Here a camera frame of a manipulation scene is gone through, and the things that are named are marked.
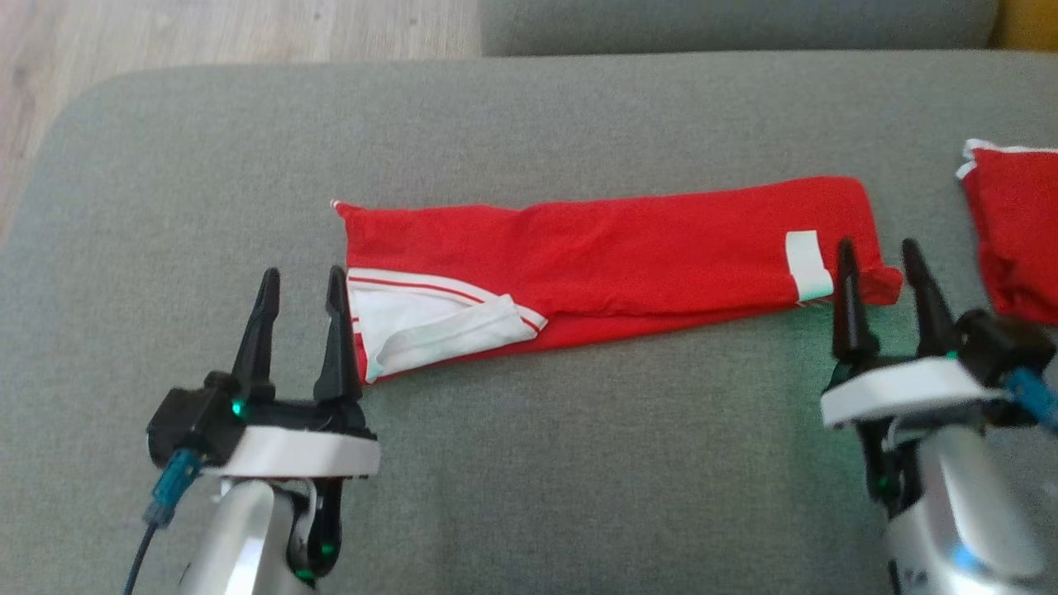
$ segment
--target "white trim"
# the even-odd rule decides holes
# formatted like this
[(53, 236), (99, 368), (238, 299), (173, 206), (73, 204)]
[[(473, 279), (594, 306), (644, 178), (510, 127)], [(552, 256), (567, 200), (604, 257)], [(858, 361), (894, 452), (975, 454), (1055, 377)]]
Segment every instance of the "white trim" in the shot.
[(963, 178), (965, 178), (966, 176), (968, 176), (970, 174), (970, 172), (973, 172), (973, 169), (975, 169), (977, 166), (978, 166), (978, 162), (977, 161), (968, 161), (968, 162), (964, 163), (962, 167), (960, 167), (959, 169), (955, 169), (955, 179), (956, 180), (962, 180)]
[(816, 230), (786, 232), (786, 264), (797, 284), (798, 302), (819, 300), (834, 293), (834, 280), (823, 266)]
[[(386, 283), (371, 283), (371, 281), (379, 282), (389, 282), (389, 283), (403, 283), (411, 284), (415, 286), (433, 286), (433, 287), (407, 287), (400, 285), (388, 285)], [(467, 304), (468, 306), (473, 306), (475, 304), (482, 304), (485, 302), (492, 302), (498, 300), (500, 295), (497, 295), (486, 289), (481, 289), (476, 285), (471, 285), (469, 283), (461, 282), (457, 278), (439, 276), (439, 275), (426, 275), (419, 273), (405, 273), (403, 271), (390, 271), (386, 269), (362, 269), (362, 268), (349, 268), (346, 281), (349, 287), (357, 289), (375, 289), (375, 290), (387, 290), (387, 291), (405, 291), (412, 293), (426, 293), (434, 294), (439, 298), (448, 298), (449, 300), (456, 300), (460, 303)], [(473, 300), (469, 300), (463, 295), (469, 295)], [(535, 326), (537, 329), (543, 329), (547, 325), (547, 319), (544, 318), (540, 312), (515, 304), (522, 318), (529, 321), (530, 324)]]
[(989, 141), (982, 141), (981, 139), (968, 139), (966, 145), (963, 147), (963, 157), (966, 159), (973, 159), (973, 149), (987, 149), (987, 150), (998, 150), (999, 152), (1058, 152), (1058, 147), (1023, 147), (1023, 146), (1011, 146), (1011, 147), (1001, 147), (996, 143)]
[(1058, 154), (1058, 148), (1055, 147), (1023, 147), (1023, 146), (1011, 146), (1011, 147), (1001, 147), (996, 143), (990, 141), (983, 141), (981, 139), (967, 139), (966, 143), (963, 145), (963, 158), (967, 159), (966, 163), (955, 170), (956, 179), (966, 178), (967, 174), (973, 170), (978, 166), (978, 163), (973, 160), (973, 150), (984, 149), (984, 150), (995, 150), (998, 152), (1045, 152), (1045, 154)]

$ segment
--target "gray couch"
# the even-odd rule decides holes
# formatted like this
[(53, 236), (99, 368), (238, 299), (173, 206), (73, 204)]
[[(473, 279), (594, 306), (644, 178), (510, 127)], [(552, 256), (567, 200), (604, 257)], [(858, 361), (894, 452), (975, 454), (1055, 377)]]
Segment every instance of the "gray couch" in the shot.
[[(98, 87), (56, 122), (0, 249), (2, 590), (120, 588), (157, 477), (145, 423), (170, 386), (230, 364), (268, 266), (284, 273), (273, 376), (309, 396), (344, 253), (331, 199), (526, 206), (855, 176), (886, 257), (919, 238), (962, 310), (986, 304), (962, 142), (1053, 145), (1055, 96), (1054, 57), (972, 51), (190, 68)], [(907, 299), (871, 317), (888, 349), (914, 347)], [(370, 386), (382, 471), (351, 486), (323, 590), (888, 593), (858, 446), (820, 423), (828, 351), (828, 310), (805, 308)], [(1058, 544), (1058, 449), (990, 439)], [(193, 487), (156, 539), (143, 593), (176, 592), (215, 489)]]
[(480, 0), (492, 56), (982, 48), (998, 0)]

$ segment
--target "blue cable connector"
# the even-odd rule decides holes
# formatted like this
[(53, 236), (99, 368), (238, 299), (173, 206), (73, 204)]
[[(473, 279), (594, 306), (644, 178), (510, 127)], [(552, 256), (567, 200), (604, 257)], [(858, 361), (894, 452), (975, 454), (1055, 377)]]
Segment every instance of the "blue cable connector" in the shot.
[(169, 463), (162, 471), (162, 476), (150, 491), (153, 502), (143, 513), (143, 520), (148, 524), (165, 528), (172, 522), (177, 511), (177, 503), (198, 479), (202, 470), (202, 458), (193, 450), (180, 449), (172, 453)]
[(1058, 434), (1058, 396), (1039, 376), (1019, 367), (1006, 379), (1006, 390), (1040, 426), (1052, 434)]

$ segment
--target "white stripe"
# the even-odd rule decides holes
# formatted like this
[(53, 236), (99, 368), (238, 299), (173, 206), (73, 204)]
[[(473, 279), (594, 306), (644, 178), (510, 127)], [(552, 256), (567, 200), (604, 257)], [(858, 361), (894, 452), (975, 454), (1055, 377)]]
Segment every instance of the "white stripe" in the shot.
[[(365, 280), (375, 281), (387, 281), (390, 283), (411, 283), (416, 285), (432, 285), (434, 287), (439, 287), (441, 290), (431, 289), (428, 287), (401, 287), (397, 285), (385, 285), (385, 284), (372, 284), (370, 281), (352, 281), (349, 280), (349, 286), (362, 289), (376, 289), (385, 291), (407, 291), (413, 293), (430, 293), (433, 295), (448, 298), (450, 300), (456, 300), (468, 305), (474, 305), (477, 303), (491, 302), (493, 300), (498, 300), (500, 295), (497, 295), (486, 289), (481, 289), (476, 285), (471, 285), (469, 283), (461, 282), (457, 278), (439, 276), (439, 275), (424, 275), (419, 273), (405, 273), (402, 271), (390, 271), (385, 269), (361, 269), (361, 268), (350, 268), (350, 277), (361, 277)], [(450, 293), (449, 291), (443, 291), (449, 289), (451, 291), (457, 291), (459, 293), (464, 293), (470, 295), (479, 302), (474, 302), (467, 300), (461, 295)], [(515, 304), (521, 313), (522, 318), (526, 319), (532, 323), (536, 328), (544, 328), (547, 325), (547, 319), (540, 314), (540, 312), (533, 310), (532, 308), (527, 308), (525, 306), (519, 306)]]
[(969, 161), (969, 162), (967, 162), (967, 163), (964, 163), (962, 167), (960, 167), (959, 169), (955, 169), (955, 179), (957, 179), (957, 180), (962, 180), (962, 179), (963, 179), (963, 178), (965, 178), (965, 177), (966, 177), (966, 176), (967, 176), (967, 175), (968, 175), (968, 174), (969, 174), (970, 172), (973, 172), (973, 169), (974, 169), (974, 168), (975, 168), (977, 166), (978, 166), (978, 162), (977, 162), (977, 161)]
[(973, 159), (973, 149), (987, 149), (997, 150), (999, 152), (1058, 152), (1058, 148), (1055, 147), (1001, 147), (996, 143), (988, 141), (982, 141), (981, 139), (969, 139), (966, 141), (966, 145), (963, 147), (963, 157), (966, 159)]
[(798, 302), (834, 293), (834, 280), (823, 266), (816, 230), (786, 233), (786, 264), (797, 284)]
[(1058, 148), (1052, 148), (1052, 147), (1022, 147), (1022, 146), (1001, 147), (996, 143), (989, 141), (982, 141), (981, 139), (967, 139), (966, 144), (963, 145), (963, 158), (967, 159), (968, 161), (964, 163), (962, 167), (955, 170), (956, 179), (962, 180), (967, 176), (967, 174), (972, 172), (973, 168), (978, 166), (977, 161), (973, 160), (974, 149), (995, 150), (997, 152), (1010, 152), (1010, 154), (1014, 152), (1058, 154)]
[(345, 295), (349, 300), (349, 318), (354, 319), (352, 323), (352, 331), (360, 332), (360, 308), (357, 305), (357, 292), (352, 290), (352, 284), (349, 283), (349, 277), (345, 278)]

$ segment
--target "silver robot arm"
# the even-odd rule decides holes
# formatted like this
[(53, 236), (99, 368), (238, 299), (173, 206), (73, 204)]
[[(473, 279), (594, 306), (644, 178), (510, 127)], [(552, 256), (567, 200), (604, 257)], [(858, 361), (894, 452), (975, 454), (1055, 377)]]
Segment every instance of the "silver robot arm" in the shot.
[(154, 529), (168, 525), (199, 474), (221, 479), (221, 498), (181, 593), (305, 595), (338, 561), (343, 485), (377, 474), (381, 458), (358, 404), (345, 273), (330, 271), (331, 325), (311, 401), (275, 398), (269, 375), (278, 310), (279, 273), (269, 269), (232, 373), (211, 373), (201, 389), (174, 389), (148, 425), (148, 452), (164, 471), (126, 595)]
[(1037, 595), (1043, 552), (979, 432), (949, 425), (918, 440), (917, 501), (886, 528), (902, 595)]
[(971, 311), (952, 321), (913, 240), (905, 268), (920, 342), (879, 355), (850, 242), (839, 252), (829, 428), (854, 427), (867, 487), (888, 518), (895, 595), (1039, 595), (1043, 551), (984, 439), (989, 427), (1053, 429), (1058, 399), (1039, 375), (1055, 346), (1035, 327)]

